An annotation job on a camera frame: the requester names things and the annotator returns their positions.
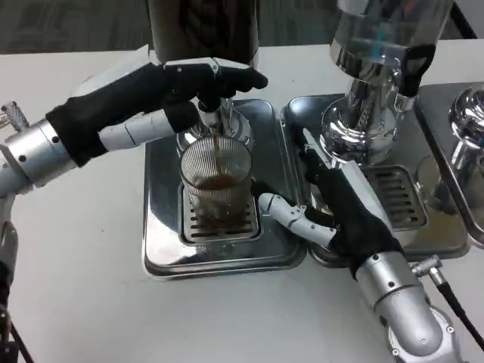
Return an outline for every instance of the silver connector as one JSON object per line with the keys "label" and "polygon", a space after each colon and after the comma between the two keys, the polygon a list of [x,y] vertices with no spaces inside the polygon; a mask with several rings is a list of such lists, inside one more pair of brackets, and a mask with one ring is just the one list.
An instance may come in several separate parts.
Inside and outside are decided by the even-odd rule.
{"label": "silver connector", "polygon": [[20,107],[18,107],[17,102],[8,102],[1,107],[1,110],[2,114],[0,116],[0,129],[3,129],[8,125],[12,125],[15,131],[20,132],[29,127],[27,118],[23,114]]}
{"label": "silver connector", "polygon": [[440,286],[447,282],[447,280],[444,278],[443,273],[441,273],[441,271],[437,267],[433,267],[430,269],[429,276],[436,286]]}
{"label": "silver connector", "polygon": [[430,273],[432,268],[442,267],[442,261],[437,255],[433,255],[424,261],[420,261],[411,267],[411,271],[417,278],[421,278]]}

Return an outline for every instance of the coffee stream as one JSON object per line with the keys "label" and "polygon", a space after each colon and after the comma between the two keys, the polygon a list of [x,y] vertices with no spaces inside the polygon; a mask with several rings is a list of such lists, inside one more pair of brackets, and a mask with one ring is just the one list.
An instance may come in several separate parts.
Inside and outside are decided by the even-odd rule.
{"label": "coffee stream", "polygon": [[199,185],[199,188],[205,190],[217,190],[233,187],[237,184],[237,179],[231,175],[222,173],[222,158],[220,157],[219,136],[217,134],[212,134],[212,139],[217,173],[216,175],[209,177],[207,180],[204,180]]}

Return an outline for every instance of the black cable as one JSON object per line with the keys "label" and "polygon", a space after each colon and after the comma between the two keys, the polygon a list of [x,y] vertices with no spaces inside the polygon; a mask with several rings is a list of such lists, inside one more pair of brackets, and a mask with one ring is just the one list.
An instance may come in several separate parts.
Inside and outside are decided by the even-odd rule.
{"label": "black cable", "polygon": [[451,9],[451,19],[464,39],[477,39],[477,35],[470,26],[459,5],[454,3]]}
{"label": "black cable", "polygon": [[462,324],[464,324],[464,326],[469,331],[470,335],[472,335],[476,343],[484,351],[484,339],[481,337],[476,327],[474,327],[474,325],[470,322],[469,318],[466,315],[466,312],[459,303],[459,300],[457,300],[457,297],[454,295],[454,291],[452,291],[451,285],[449,285],[448,282],[444,282],[443,284],[437,285],[437,289],[440,291],[442,296],[444,296],[445,301],[447,301],[448,305],[452,308],[457,317],[462,321]]}
{"label": "black cable", "polygon": [[20,337],[20,334],[18,333],[17,329],[15,328],[14,323],[12,323],[12,322],[11,322],[10,333],[12,334],[12,337],[14,338],[15,343],[18,345],[18,349],[20,351],[20,354],[23,356],[23,360],[25,361],[25,363],[34,363],[32,356],[29,354],[27,347],[23,343],[23,340]]}

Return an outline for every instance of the brown liquid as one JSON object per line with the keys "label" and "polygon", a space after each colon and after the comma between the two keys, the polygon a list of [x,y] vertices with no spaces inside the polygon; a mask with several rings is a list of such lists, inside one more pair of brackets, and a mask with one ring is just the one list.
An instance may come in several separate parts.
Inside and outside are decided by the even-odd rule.
{"label": "brown liquid", "polygon": [[208,178],[198,185],[198,189],[216,191],[218,189],[226,189],[237,184],[237,179],[226,174],[219,174]]}

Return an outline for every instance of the stainless steel tray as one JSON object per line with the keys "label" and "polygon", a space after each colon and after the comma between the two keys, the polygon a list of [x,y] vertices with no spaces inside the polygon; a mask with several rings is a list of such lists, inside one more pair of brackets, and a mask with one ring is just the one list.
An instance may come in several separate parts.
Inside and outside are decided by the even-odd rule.
{"label": "stainless steel tray", "polygon": [[[479,83],[455,83],[447,85],[427,85],[420,89],[418,107],[422,110],[419,118],[424,131],[435,136],[430,142],[440,168],[452,169],[453,153],[457,138],[453,135],[448,112],[455,98],[465,89]],[[465,182],[456,175],[448,175],[445,181],[454,196],[457,209],[462,215],[470,236],[475,244],[484,247],[484,153],[479,155],[476,165],[466,175]],[[435,164],[428,168],[436,169]],[[445,203],[445,197],[439,195],[439,202]]]}
{"label": "stainless steel tray", "polygon": [[[295,123],[306,127],[318,140],[322,113],[331,103],[343,96],[323,95],[295,98],[282,111],[283,128]],[[401,166],[414,179],[421,161],[426,158],[434,160],[433,153],[413,113],[399,120],[398,127],[397,138],[389,157],[378,166]],[[301,186],[299,198],[305,203],[314,205],[318,198],[312,195],[309,183],[304,180],[303,165],[297,157],[297,150],[291,146],[288,146],[287,149],[293,174],[296,175],[297,183]],[[430,193],[438,180],[439,175],[436,176],[436,179],[420,180],[419,183],[416,183],[414,179],[413,183],[417,186],[419,194],[422,194]],[[439,210],[434,205],[425,204],[425,209],[427,212],[425,225],[415,225],[413,228],[403,228],[403,230],[396,228],[396,236],[404,247],[407,257],[410,260],[418,260],[434,253],[442,258],[463,256],[469,249],[469,243],[460,215]],[[325,265],[343,264],[337,256],[320,247],[312,247],[310,253]]]}
{"label": "stainless steel tray", "polygon": [[[235,101],[234,104],[253,128],[253,176],[283,195],[295,198],[298,185],[284,157],[286,142],[272,106],[261,100]],[[145,162],[143,259],[147,272],[155,278],[291,268],[306,256],[304,243],[276,221],[260,215],[258,210],[254,225],[260,228],[260,233],[251,233],[246,239],[218,240],[217,237],[209,243],[196,243],[193,238],[185,238],[184,221],[193,216],[179,214],[184,198],[175,138],[147,145]],[[186,200],[185,210],[190,212]]]}

